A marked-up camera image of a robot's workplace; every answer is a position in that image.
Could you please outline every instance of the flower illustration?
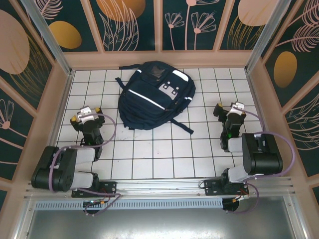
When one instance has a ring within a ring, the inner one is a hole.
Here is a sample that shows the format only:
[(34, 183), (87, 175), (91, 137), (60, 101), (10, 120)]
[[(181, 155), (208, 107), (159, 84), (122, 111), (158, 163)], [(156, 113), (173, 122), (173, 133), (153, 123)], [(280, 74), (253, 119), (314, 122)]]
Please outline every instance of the flower illustration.
[(169, 27), (169, 32), (170, 32), (170, 40), (171, 40), (171, 45), (173, 47), (173, 50), (175, 51), (175, 47), (174, 47), (174, 42), (173, 42), (173, 36), (171, 33), (171, 29), (175, 28), (175, 27), (180, 27), (180, 26), (184, 26), (185, 22), (182, 21), (182, 16), (180, 15), (180, 13), (173, 13), (172, 15), (170, 15), (170, 13), (166, 13), (165, 14), (165, 20), (168, 24)]
[[(15, 131), (14, 129), (12, 129), (10, 127), (10, 122), (12, 119), (12, 115), (13, 115), (13, 110), (14, 110), (14, 103), (11, 101), (8, 101), (7, 104), (5, 104), (4, 99), (0, 100), (0, 129), (4, 129), (4, 130), (11, 130), (12, 132), (26, 138), (25, 135), (23, 135), (22, 133), (19, 133), (17, 131)], [(15, 143), (12, 143), (4, 138), (0, 138), (0, 141), (7, 143), (13, 147), (19, 148), (19, 149), (23, 149), (22, 146), (17, 145)], [(4, 164), (17, 164), (17, 163), (10, 163), (10, 162), (2, 162), (0, 161), (0, 163), (4, 163)]]
[(187, 50), (187, 27), (188, 27), (188, 16), (189, 16), (189, 9), (191, 6), (196, 5), (208, 5), (218, 3), (219, 0), (186, 0), (188, 5), (187, 14), (186, 14), (186, 25), (185, 25), (185, 50)]
[(195, 32), (194, 50), (196, 50), (197, 34), (216, 30), (216, 24), (213, 24), (215, 22), (213, 15), (214, 13), (203, 13), (200, 18), (198, 18), (198, 12), (191, 15), (191, 23)]

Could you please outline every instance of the backpack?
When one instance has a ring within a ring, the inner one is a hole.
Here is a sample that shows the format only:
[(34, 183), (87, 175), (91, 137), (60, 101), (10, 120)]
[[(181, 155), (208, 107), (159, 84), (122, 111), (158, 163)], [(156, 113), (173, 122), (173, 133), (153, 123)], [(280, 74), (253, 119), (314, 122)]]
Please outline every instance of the backpack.
[(160, 61), (143, 65), (123, 66), (119, 69), (138, 68), (124, 86), (119, 97), (119, 113), (124, 127), (129, 129), (153, 129), (168, 121), (183, 128), (187, 126), (174, 120), (189, 105), (194, 94), (194, 81), (180, 70)]

